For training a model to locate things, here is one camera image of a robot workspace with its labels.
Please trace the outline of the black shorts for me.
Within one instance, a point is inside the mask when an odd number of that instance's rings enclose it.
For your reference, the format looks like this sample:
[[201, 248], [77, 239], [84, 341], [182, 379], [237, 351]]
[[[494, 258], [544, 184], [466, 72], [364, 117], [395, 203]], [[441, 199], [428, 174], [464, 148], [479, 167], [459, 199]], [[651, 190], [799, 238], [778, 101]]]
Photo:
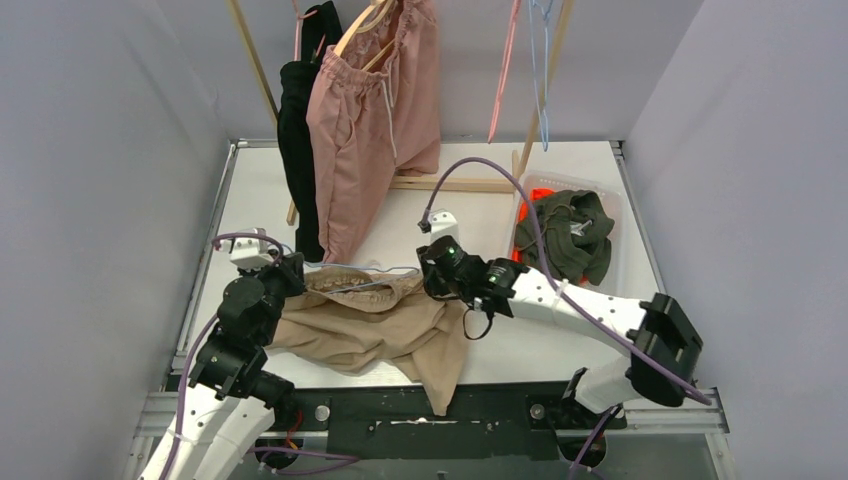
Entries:
[[306, 121], [309, 100], [324, 54], [342, 36], [341, 22], [332, 1], [324, 1], [327, 39], [317, 64], [292, 60], [281, 67], [282, 95], [277, 115], [277, 139], [287, 186], [298, 213], [295, 249], [306, 261], [320, 262], [324, 249], [318, 234], [313, 148]]

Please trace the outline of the wooden hanger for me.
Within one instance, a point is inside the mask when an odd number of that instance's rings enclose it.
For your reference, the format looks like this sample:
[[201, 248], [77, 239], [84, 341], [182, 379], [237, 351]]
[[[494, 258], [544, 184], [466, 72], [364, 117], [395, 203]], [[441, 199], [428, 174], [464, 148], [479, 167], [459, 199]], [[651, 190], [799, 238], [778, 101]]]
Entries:
[[[342, 35], [341, 39], [335, 45], [333, 51], [335, 54], [342, 58], [345, 49], [353, 40], [353, 38], [358, 34], [363, 34], [368, 31], [373, 30], [375, 27], [378, 27], [382, 24], [383, 19], [388, 17], [390, 13], [392, 13], [396, 8], [397, 1], [396, 0], [373, 0], [369, 2], [369, 5], [363, 10], [363, 12], [352, 22], [350, 27], [345, 31]], [[373, 56], [363, 67], [362, 71], [371, 72], [374, 70], [374, 67], [384, 58], [386, 57], [395, 47], [397, 41], [395, 39], [390, 40], [386, 45], [384, 45], [381, 50]]]

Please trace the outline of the olive green shorts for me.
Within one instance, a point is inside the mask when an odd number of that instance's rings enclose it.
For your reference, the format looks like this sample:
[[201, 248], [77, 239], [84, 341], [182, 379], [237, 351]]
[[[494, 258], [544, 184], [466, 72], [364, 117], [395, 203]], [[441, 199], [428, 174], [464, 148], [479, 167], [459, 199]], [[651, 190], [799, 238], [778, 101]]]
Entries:
[[532, 198], [542, 241], [537, 241], [523, 204], [513, 235], [513, 259], [540, 270], [545, 255], [554, 279], [600, 285], [612, 260], [615, 220], [605, 212], [597, 192], [535, 189]]

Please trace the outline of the pink hanger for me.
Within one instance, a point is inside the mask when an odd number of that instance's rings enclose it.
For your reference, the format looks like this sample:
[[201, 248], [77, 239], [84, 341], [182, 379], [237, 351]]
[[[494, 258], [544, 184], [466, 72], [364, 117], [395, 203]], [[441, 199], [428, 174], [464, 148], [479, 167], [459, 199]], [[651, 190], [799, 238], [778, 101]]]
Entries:
[[302, 11], [297, 1], [291, 3], [296, 19], [294, 60], [317, 64], [327, 39], [324, 5], [318, 3]]
[[498, 76], [497, 89], [493, 102], [492, 115], [490, 119], [490, 125], [487, 135], [487, 142], [492, 143], [497, 132], [499, 117], [501, 106], [503, 102], [503, 96], [505, 92], [505, 88], [508, 81], [509, 69], [512, 59], [512, 52], [514, 48], [514, 41], [516, 36], [516, 29], [518, 18], [520, 15], [520, 9], [523, 1], [522, 0], [514, 0], [512, 2], [509, 22], [506, 31], [506, 37], [504, 42], [504, 48], [502, 53], [501, 67]]

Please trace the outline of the pink hanger on black shorts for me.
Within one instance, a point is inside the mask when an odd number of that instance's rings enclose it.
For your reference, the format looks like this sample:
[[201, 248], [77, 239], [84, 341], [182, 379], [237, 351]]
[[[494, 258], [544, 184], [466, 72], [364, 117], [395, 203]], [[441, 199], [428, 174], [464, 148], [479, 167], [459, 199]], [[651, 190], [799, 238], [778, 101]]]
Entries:
[[294, 60], [317, 64], [327, 39], [324, 5], [318, 3], [302, 11], [297, 1], [291, 3], [296, 19]]

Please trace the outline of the wooden clothes rack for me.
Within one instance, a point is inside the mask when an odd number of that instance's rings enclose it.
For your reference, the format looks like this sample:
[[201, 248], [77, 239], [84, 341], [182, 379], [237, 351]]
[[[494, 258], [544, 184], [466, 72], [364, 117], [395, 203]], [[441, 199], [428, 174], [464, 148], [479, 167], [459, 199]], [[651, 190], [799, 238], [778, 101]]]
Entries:
[[[557, 16], [556, 26], [554, 28], [550, 27], [551, 47], [549, 51], [550, 71], [548, 76], [550, 84], [556, 75], [560, 54], [562, 52], [563, 43], [574, 5], [575, 3], [573, 1], [564, 1]], [[260, 91], [263, 94], [271, 120], [275, 121], [278, 115], [275, 97], [263, 68], [257, 47], [251, 35], [247, 19], [238, 1], [230, 1], [228, 3], [228, 7], [231, 18], [235, 22], [239, 37], [248, 55], [248, 59], [252, 66], [254, 76], [258, 82]], [[538, 141], [536, 126], [537, 118], [535, 110], [526, 134], [523, 148], [520, 151], [515, 150], [512, 152], [512, 175], [514, 177], [520, 177], [525, 173], [533, 146], [540, 143]], [[392, 180], [391, 187], [398, 190], [431, 191], [440, 188], [445, 191], [453, 192], [492, 194], [511, 194], [515, 190], [512, 184], [506, 180], [453, 178], [445, 179], [443, 183], [439, 183], [434, 177], [414, 177], [403, 175], [395, 177]]]

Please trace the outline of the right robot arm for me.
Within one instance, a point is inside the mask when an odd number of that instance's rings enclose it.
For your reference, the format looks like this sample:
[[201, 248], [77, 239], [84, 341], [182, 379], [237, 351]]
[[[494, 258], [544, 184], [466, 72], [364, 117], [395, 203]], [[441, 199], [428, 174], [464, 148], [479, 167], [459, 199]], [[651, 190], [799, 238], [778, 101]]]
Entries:
[[563, 396], [571, 424], [585, 427], [626, 401], [679, 407], [709, 399], [694, 385], [703, 340], [676, 299], [623, 298], [556, 281], [544, 272], [467, 253], [451, 236], [417, 248], [426, 293], [454, 299], [489, 322], [498, 316], [551, 323], [616, 350], [602, 366], [581, 367]]

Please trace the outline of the light blue wire hanger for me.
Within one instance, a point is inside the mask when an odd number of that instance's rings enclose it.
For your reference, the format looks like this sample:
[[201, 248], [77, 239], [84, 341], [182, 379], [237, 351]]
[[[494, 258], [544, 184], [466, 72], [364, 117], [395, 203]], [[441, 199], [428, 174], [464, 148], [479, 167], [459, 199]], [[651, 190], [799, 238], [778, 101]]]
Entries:
[[547, 100], [550, 80], [549, 51], [551, 47], [550, 23], [554, 2], [532, 0], [527, 3], [528, 29], [530, 35], [530, 52], [533, 87], [535, 93], [535, 110], [537, 118], [536, 132], [542, 149], [549, 148], [550, 126], [547, 112]]

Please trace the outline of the white plastic basket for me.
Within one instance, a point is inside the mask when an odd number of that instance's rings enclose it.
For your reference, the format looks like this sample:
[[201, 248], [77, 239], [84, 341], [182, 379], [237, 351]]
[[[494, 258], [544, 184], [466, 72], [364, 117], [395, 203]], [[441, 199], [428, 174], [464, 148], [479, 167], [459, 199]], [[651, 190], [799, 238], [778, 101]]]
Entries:
[[624, 203], [621, 195], [610, 186], [597, 181], [574, 176], [556, 174], [553, 172], [527, 171], [520, 182], [531, 202], [532, 191], [535, 189], [559, 190], [592, 190], [599, 195], [607, 215], [615, 220], [615, 227], [610, 235], [612, 241], [612, 260], [607, 276], [598, 286], [580, 286], [596, 292], [621, 296], [624, 294], [625, 270], [628, 241], [628, 226], [625, 222]]

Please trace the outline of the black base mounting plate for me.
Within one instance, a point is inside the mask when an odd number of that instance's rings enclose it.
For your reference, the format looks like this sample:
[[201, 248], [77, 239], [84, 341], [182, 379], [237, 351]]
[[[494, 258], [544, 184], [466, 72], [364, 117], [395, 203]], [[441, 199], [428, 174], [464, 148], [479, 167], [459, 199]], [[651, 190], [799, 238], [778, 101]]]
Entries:
[[289, 442], [361, 460], [576, 455], [600, 415], [564, 400], [564, 381], [460, 385], [446, 415], [420, 386], [300, 389], [301, 419], [276, 422], [256, 447]]

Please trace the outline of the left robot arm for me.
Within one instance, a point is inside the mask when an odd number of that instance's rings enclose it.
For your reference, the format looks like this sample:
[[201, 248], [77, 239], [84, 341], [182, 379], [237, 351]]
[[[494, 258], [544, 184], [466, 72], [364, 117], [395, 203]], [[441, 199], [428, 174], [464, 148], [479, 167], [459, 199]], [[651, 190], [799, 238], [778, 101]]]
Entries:
[[171, 424], [142, 479], [225, 479], [259, 435], [296, 418], [293, 384], [265, 370], [285, 301], [305, 291], [302, 254], [282, 256], [224, 289], [193, 346]]

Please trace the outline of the beige shorts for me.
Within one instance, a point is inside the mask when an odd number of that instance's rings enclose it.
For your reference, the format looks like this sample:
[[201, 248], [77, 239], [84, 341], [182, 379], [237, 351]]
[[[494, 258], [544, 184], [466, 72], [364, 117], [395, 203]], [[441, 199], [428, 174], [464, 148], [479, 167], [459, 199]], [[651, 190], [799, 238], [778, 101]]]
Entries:
[[423, 386], [434, 415], [447, 414], [469, 351], [463, 303], [430, 298], [422, 275], [342, 294], [310, 291], [307, 273], [305, 285], [286, 301], [270, 348], [347, 374], [388, 361]]

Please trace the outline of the pink shorts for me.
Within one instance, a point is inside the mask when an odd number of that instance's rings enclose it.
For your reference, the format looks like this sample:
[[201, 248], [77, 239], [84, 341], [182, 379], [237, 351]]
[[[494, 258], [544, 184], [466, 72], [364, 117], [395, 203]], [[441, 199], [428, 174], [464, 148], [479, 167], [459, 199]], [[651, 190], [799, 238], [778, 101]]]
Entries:
[[308, 104], [318, 241], [347, 263], [396, 175], [437, 172], [440, 29], [431, 1], [397, 1], [362, 30], [362, 14], [324, 55]]

